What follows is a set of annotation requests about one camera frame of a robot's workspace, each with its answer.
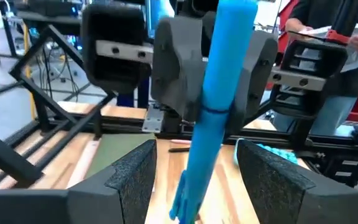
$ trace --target green mat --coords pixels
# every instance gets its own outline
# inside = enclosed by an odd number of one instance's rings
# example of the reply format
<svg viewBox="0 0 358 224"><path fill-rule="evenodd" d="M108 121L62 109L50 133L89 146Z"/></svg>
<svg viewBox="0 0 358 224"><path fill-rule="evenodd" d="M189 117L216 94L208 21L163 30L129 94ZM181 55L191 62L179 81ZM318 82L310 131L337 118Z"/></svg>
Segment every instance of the green mat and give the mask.
<svg viewBox="0 0 358 224"><path fill-rule="evenodd" d="M104 134L85 178L101 171L149 139L155 139L154 134Z"/></svg>

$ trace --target wooden workbench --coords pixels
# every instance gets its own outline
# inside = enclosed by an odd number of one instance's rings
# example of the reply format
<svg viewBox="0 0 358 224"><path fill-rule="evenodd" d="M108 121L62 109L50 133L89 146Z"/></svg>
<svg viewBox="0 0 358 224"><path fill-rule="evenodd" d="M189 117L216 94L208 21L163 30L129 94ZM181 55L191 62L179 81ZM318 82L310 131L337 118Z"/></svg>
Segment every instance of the wooden workbench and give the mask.
<svg viewBox="0 0 358 224"><path fill-rule="evenodd" d="M71 113L87 113L93 105L85 103L59 102L65 110ZM131 117L143 119L144 109L105 106L102 115ZM274 130L269 121L257 120L247 128ZM29 157L31 163L36 163L53 145L65 135L60 131L45 143L36 153ZM39 139L39 132L31 135L16 151L23 154L26 149ZM35 183L32 189L64 189L74 171L76 163L88 142L93 140L93 134L80 133L61 151L61 153L44 169L44 176ZM146 223L174 223L169 220L168 211L172 205L175 191L182 170L186 167L188 153L168 153L168 149L180 147L169 140L157 140L157 173L155 190L150 200ZM239 169L233 164L233 146L223 146L220 150L215 170L208 187L203 205L200 209L200 223L259 223L247 190L242 182ZM301 166L306 164L299 160ZM0 183L0 189L7 189L15 183L11 177L6 177Z"/></svg>

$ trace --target blue foam tube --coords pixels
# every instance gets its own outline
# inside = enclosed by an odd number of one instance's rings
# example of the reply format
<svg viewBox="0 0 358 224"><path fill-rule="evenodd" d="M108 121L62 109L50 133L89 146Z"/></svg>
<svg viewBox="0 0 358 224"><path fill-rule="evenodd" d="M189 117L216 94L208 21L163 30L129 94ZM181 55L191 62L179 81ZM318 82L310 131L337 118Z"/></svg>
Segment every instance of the blue foam tube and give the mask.
<svg viewBox="0 0 358 224"><path fill-rule="evenodd" d="M187 170L170 218L194 223L224 136L224 127L257 13L255 0L220 0L203 83L202 109L193 130Z"/></svg>

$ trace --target wood surface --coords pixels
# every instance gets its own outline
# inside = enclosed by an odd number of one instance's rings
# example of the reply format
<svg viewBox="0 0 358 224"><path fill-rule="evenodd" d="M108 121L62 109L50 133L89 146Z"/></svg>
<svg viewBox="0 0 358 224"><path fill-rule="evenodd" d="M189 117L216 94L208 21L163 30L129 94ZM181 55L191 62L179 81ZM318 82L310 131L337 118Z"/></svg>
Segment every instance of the wood surface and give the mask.
<svg viewBox="0 0 358 224"><path fill-rule="evenodd" d="M93 105L86 103L72 102L59 102L59 105L71 113L87 113L93 107ZM145 109L107 105L102 109L101 113L105 116L143 119ZM273 125L265 120L253 121L246 127L274 130ZM36 153L30 156L28 160L35 164L65 134L66 132L60 131ZM34 133L18 146L16 151L19 154L23 154L39 139L41 139L40 133ZM31 188L65 189L77 165L83 167L82 172L84 172L86 163L84 163L85 165L78 164L78 161L80 161L86 146L91 141L93 141L93 134L90 133L80 133L73 138L61 153L43 170L45 175ZM174 143L169 140L157 140L157 170L146 223L177 223L169 220L168 211L172 205L181 172L186 167L188 153L169 153L168 150L173 147L188 147L188 145ZM247 190L242 182L239 169L233 163L233 153L233 146L222 146L208 191L200 209L200 220L197 223L259 223ZM302 160L299 159L298 161L301 166L307 167ZM14 179L6 177L0 183L0 189L8 189L15 183Z"/></svg>

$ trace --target metal bracket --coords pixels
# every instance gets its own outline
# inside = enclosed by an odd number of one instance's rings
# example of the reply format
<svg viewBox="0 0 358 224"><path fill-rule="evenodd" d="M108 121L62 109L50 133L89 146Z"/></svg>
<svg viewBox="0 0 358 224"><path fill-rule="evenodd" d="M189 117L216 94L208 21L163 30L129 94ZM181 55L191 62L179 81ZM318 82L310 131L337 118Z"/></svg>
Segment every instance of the metal bracket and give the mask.
<svg viewBox="0 0 358 224"><path fill-rule="evenodd" d="M146 117L144 118L142 131L145 133L160 133L164 111L156 104L150 104L147 108Z"/></svg>

